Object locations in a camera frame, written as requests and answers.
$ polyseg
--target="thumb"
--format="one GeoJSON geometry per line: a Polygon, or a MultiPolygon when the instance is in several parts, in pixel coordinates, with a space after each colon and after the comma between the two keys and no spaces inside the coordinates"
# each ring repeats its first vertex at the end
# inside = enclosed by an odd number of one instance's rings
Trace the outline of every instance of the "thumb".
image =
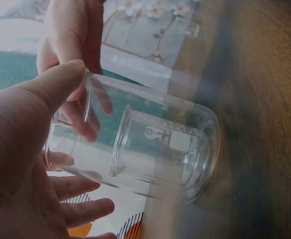
{"type": "Polygon", "coordinates": [[[73,60],[43,72],[33,80],[16,85],[39,97],[53,114],[82,83],[85,65],[73,60]]]}

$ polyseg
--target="striped pattern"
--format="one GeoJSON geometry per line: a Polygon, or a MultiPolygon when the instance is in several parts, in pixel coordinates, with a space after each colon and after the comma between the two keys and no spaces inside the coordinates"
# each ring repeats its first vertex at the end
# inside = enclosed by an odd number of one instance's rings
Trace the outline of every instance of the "striped pattern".
{"type": "Polygon", "coordinates": [[[87,201],[92,201],[92,199],[87,193],[83,193],[83,194],[78,195],[74,198],[63,200],[60,203],[84,203],[87,201]]]}
{"type": "Polygon", "coordinates": [[[143,219],[143,212],[130,217],[116,235],[118,239],[137,239],[143,219]]]}

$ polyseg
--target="white flower pattern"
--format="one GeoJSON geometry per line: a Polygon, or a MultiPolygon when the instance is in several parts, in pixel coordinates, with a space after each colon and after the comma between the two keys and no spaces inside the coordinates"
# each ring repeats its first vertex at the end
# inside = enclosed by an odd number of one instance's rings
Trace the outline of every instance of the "white flower pattern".
{"type": "Polygon", "coordinates": [[[156,58],[154,59],[155,62],[160,63],[163,59],[167,57],[167,55],[159,52],[158,50],[153,53],[156,58]]]}
{"type": "Polygon", "coordinates": [[[146,15],[148,17],[153,18],[160,18],[161,15],[165,12],[164,8],[161,6],[159,2],[152,5],[148,5],[146,9],[147,9],[146,15]]]}
{"type": "Polygon", "coordinates": [[[178,5],[172,6],[173,11],[173,15],[175,16],[186,16],[186,13],[190,10],[190,7],[180,3],[178,5]]]}
{"type": "Polygon", "coordinates": [[[134,14],[134,10],[140,8],[141,4],[136,0],[125,0],[125,3],[118,6],[118,10],[125,11],[127,16],[132,16],[134,14]]]}

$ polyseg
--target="wooden table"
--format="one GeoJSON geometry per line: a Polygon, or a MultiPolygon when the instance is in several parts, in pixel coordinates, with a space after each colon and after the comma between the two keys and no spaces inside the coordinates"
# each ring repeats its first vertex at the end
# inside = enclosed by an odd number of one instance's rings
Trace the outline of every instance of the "wooden table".
{"type": "Polygon", "coordinates": [[[291,0],[204,0],[169,92],[212,109],[221,149],[193,203],[148,200],[146,239],[291,238],[291,0]]]}

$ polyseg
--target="printed logo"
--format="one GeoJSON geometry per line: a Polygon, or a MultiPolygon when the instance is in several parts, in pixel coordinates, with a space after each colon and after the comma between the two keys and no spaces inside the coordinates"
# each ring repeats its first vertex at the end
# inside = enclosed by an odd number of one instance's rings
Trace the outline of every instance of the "printed logo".
{"type": "Polygon", "coordinates": [[[145,137],[147,137],[149,139],[158,138],[159,140],[162,140],[163,133],[164,133],[163,130],[161,130],[159,128],[152,127],[152,126],[147,126],[145,128],[145,131],[144,131],[145,137]]]}

